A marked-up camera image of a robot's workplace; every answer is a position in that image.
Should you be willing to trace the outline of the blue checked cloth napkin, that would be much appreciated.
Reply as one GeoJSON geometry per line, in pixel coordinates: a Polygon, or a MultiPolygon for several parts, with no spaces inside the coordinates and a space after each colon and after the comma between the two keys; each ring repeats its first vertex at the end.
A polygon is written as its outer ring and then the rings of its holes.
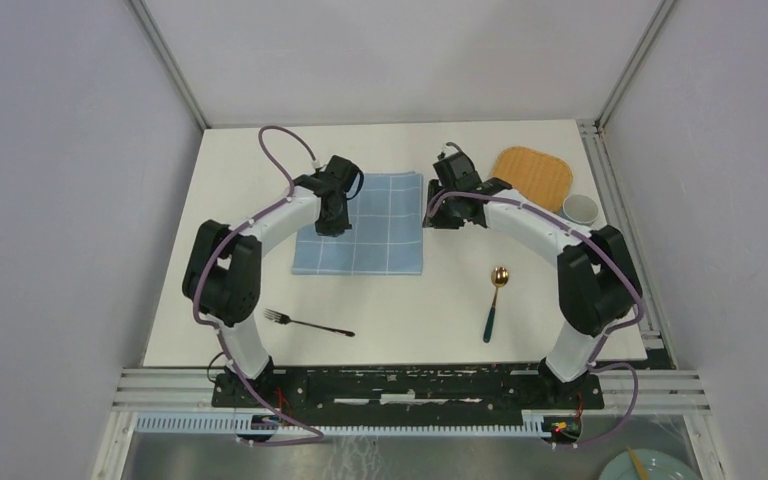
{"type": "Polygon", "coordinates": [[[351,229],[322,237],[299,230],[294,275],[419,275],[423,271],[422,193],[418,172],[370,174],[348,201],[351,229]]]}

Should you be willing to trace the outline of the woven bamboo placemat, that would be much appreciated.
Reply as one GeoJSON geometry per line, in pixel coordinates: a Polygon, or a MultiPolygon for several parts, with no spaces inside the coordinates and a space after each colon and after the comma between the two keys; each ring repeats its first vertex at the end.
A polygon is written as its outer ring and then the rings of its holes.
{"type": "Polygon", "coordinates": [[[562,159],[524,146],[503,150],[491,176],[507,182],[526,199],[552,213],[560,212],[574,179],[570,166],[562,159]]]}

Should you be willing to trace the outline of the white blue mug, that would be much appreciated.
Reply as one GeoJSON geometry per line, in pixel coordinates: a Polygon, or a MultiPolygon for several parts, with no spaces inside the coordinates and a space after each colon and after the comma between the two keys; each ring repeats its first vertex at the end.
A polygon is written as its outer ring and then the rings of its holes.
{"type": "Polygon", "coordinates": [[[599,219],[600,208],[593,198],[582,194],[572,194],[564,199],[559,213],[570,222],[583,226],[593,226],[599,219]]]}

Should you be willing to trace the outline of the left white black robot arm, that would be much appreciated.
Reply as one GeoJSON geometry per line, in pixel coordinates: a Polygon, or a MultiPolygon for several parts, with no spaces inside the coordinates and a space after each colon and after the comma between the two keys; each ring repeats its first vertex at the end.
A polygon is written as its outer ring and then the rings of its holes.
{"type": "Polygon", "coordinates": [[[306,226],[322,237],[350,230],[348,202],[363,185],[356,164],[333,156],[324,169],[293,179],[283,196],[237,227],[215,220],[199,226],[182,291],[196,323],[214,330],[247,404],[263,406],[275,391],[274,379],[264,373],[274,363],[255,320],[263,258],[306,226]]]}

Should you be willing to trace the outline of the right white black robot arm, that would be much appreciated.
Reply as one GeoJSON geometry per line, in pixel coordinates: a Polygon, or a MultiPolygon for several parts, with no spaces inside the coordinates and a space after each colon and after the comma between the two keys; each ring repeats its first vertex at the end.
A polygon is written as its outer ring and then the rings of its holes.
{"type": "Polygon", "coordinates": [[[433,165],[423,225],[457,230],[471,223],[505,234],[557,272],[564,324],[539,365],[540,400],[562,408],[577,380],[594,367],[608,336],[639,323],[642,288],[623,234],[607,225],[588,229],[527,200],[509,183],[481,179],[472,159],[448,142],[433,165]]]}

